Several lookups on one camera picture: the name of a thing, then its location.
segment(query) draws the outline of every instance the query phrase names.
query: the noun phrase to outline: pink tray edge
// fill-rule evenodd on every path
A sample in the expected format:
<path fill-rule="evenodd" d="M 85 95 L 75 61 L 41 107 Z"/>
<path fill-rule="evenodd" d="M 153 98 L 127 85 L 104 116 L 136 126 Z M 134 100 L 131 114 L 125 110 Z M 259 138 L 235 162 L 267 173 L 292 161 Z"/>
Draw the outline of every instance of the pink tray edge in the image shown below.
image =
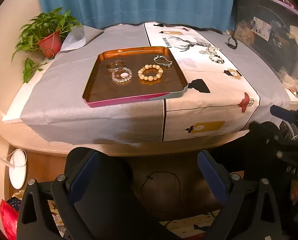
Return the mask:
<path fill-rule="evenodd" d="M 142 96 L 125 97 L 125 98 L 115 98 L 115 99 L 103 100 L 103 101 L 98 101 L 98 102 L 87 102 L 84 98 L 83 98 L 83 100 L 90 107 L 100 107 L 100 106 L 111 106 L 111 105 L 118 105 L 118 104 L 132 103 L 132 102 L 140 102 L 140 101 L 148 100 L 150 98 L 162 97 L 167 94 L 169 94 L 169 93 L 159 93 L 159 94 L 142 95 Z"/>

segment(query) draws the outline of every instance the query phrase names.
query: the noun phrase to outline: red bag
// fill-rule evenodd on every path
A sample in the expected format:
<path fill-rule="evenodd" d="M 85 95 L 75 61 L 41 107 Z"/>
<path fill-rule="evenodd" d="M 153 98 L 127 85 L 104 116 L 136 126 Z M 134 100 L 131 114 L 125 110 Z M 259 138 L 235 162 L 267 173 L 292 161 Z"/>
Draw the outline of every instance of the red bag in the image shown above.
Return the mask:
<path fill-rule="evenodd" d="M 1 200 L 0 218 L 8 240 L 16 240 L 18 214 L 19 212 L 10 206 L 6 201 Z"/>

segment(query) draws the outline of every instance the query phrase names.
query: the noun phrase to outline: floor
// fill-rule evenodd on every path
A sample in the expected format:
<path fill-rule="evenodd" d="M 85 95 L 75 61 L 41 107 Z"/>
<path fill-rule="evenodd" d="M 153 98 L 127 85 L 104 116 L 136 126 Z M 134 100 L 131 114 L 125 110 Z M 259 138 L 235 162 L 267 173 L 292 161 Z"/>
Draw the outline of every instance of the floor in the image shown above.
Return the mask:
<path fill-rule="evenodd" d="M 199 171 L 196 163 L 197 154 L 198 152 L 187 152 L 125 158 L 133 169 L 134 192 L 159 221 L 206 214 L 222 207 L 215 200 Z M 31 151 L 28 151 L 27 155 L 25 185 L 32 178 L 38 182 L 51 181 L 64 172 L 65 156 Z M 161 171 L 176 174 L 181 186 L 175 175 Z M 150 174 L 151 179 L 145 182 Z M 18 191 L 9 183 L 9 197 Z"/>

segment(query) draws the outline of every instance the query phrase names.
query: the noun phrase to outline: bracelet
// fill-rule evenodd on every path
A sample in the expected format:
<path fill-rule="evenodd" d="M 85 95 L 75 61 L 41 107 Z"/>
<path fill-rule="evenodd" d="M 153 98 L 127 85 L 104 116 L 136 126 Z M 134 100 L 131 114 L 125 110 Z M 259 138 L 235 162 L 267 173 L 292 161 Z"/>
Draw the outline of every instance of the bracelet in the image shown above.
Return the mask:
<path fill-rule="evenodd" d="M 167 63 L 159 63 L 159 62 L 157 62 L 156 60 L 157 59 L 160 59 L 160 58 L 163 58 L 163 59 L 165 59 L 165 61 L 167 61 L 167 62 L 169 62 L 169 64 L 167 64 Z M 165 56 L 156 56 L 156 57 L 154 57 L 153 58 L 153 61 L 156 63 L 156 64 L 158 64 L 158 65 L 163 65 L 163 66 L 165 66 L 165 67 L 171 67 L 171 65 L 172 65 L 172 61 L 170 61 L 170 60 L 167 60 L 166 58 L 165 58 Z"/>
<path fill-rule="evenodd" d="M 211 59 L 211 61 L 215 62 L 215 63 L 219 63 L 219 64 L 223 64 L 224 60 L 223 58 L 221 58 L 219 55 L 215 54 L 215 55 L 210 55 L 209 59 Z"/>
<path fill-rule="evenodd" d="M 217 48 L 217 47 L 207 47 L 205 50 L 200 50 L 199 53 L 209 54 L 209 55 L 216 55 L 218 50 L 220 50 L 220 49 Z"/>
<path fill-rule="evenodd" d="M 115 77 L 116 72 L 118 72 L 119 70 L 123 70 L 123 71 L 126 72 L 126 73 L 122 73 L 120 75 L 122 77 L 121 79 L 118 79 L 118 78 Z M 111 78 L 112 78 L 112 81 L 115 82 L 115 83 L 127 82 L 132 78 L 132 71 L 129 68 L 126 68 L 126 67 L 119 68 L 118 70 L 115 70 L 111 73 Z"/>
<path fill-rule="evenodd" d="M 126 63 L 123 60 L 116 60 L 107 64 L 106 68 L 108 72 L 115 72 L 115 71 L 121 70 L 125 66 L 126 66 Z"/>
<path fill-rule="evenodd" d="M 236 44 L 235 44 L 235 45 L 230 44 L 230 39 L 233 39 L 234 42 L 235 42 Z M 228 39 L 228 44 L 227 44 L 227 46 L 228 46 L 229 48 L 231 48 L 231 49 L 236 49 L 236 48 L 238 47 L 238 41 L 236 40 L 235 37 L 231 36 L 231 37 Z"/>
<path fill-rule="evenodd" d="M 153 76 L 145 76 L 143 74 L 143 72 L 149 68 L 155 68 L 158 70 L 158 73 L 153 77 Z M 138 71 L 138 76 L 140 79 L 144 79 L 144 80 L 148 80 L 148 81 L 152 81 L 152 80 L 157 80 L 158 78 L 161 78 L 163 73 L 163 69 L 159 66 L 159 65 L 145 65 L 143 68 L 141 68 Z"/>

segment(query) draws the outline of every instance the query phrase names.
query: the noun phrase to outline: black cable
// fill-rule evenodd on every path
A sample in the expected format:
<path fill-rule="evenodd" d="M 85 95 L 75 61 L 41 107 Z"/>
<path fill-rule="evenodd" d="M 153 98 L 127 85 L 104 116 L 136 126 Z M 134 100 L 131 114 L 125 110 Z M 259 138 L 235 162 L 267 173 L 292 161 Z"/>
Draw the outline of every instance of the black cable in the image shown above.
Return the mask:
<path fill-rule="evenodd" d="M 176 178 L 177 178 L 177 180 L 178 180 L 178 182 L 179 182 L 179 191 L 178 191 L 178 200 L 179 200 L 179 205 L 180 205 L 180 207 L 182 207 L 182 205 L 181 205 L 181 201 L 180 201 L 180 190 L 181 190 L 181 182 L 180 182 L 180 179 L 179 179 L 179 177 L 177 176 L 177 174 L 175 174 L 175 173 L 173 173 L 173 172 L 168 172 L 168 171 L 154 171 L 154 172 L 152 172 L 152 173 L 150 173 L 150 175 L 147 175 L 147 178 L 146 178 L 146 180 L 145 180 L 145 182 L 142 184 L 142 186 L 141 186 L 141 190 L 140 190 L 140 200 L 141 200 L 141 202 L 142 202 L 142 200 L 148 205 L 148 203 L 145 201 L 145 198 L 143 197 L 143 189 L 144 189 L 144 185 L 146 184 L 146 182 L 148 181 L 148 179 L 150 179 L 150 180 L 153 180 L 153 178 L 151 177 L 151 175 L 153 175 L 154 173 L 168 173 L 168 174 L 172 174 L 172 175 L 174 175 Z M 155 209 L 153 209 L 153 208 L 151 208 L 153 211 L 155 211 L 155 212 L 159 212 L 159 213 L 169 213 L 169 214 L 173 214 L 173 215 L 176 215 L 176 213 L 174 213 L 174 212 L 168 212 L 168 211 L 160 211 L 160 210 L 155 210 Z"/>
<path fill-rule="evenodd" d="M 211 215 L 213 216 L 213 218 L 216 219 L 216 217 L 215 217 L 215 215 L 213 214 L 213 212 L 211 211 L 210 213 L 211 213 Z"/>
<path fill-rule="evenodd" d="M 164 227 L 166 228 L 173 220 L 170 220 L 169 222 L 167 222 Z"/>

